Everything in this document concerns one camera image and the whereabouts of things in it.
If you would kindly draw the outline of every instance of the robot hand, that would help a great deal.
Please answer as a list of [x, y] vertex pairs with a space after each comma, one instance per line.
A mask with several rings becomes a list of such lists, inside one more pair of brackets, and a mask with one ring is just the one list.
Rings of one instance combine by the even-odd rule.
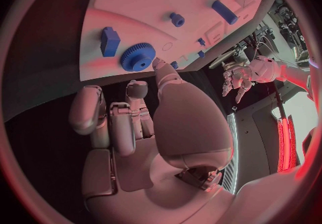
[[271, 82], [275, 79], [285, 81], [285, 68], [282, 62], [276, 62], [265, 56], [258, 56], [248, 66], [234, 66], [224, 72], [223, 96], [233, 88], [239, 88], [236, 102], [239, 103], [243, 95], [252, 87], [251, 81], [259, 83]]

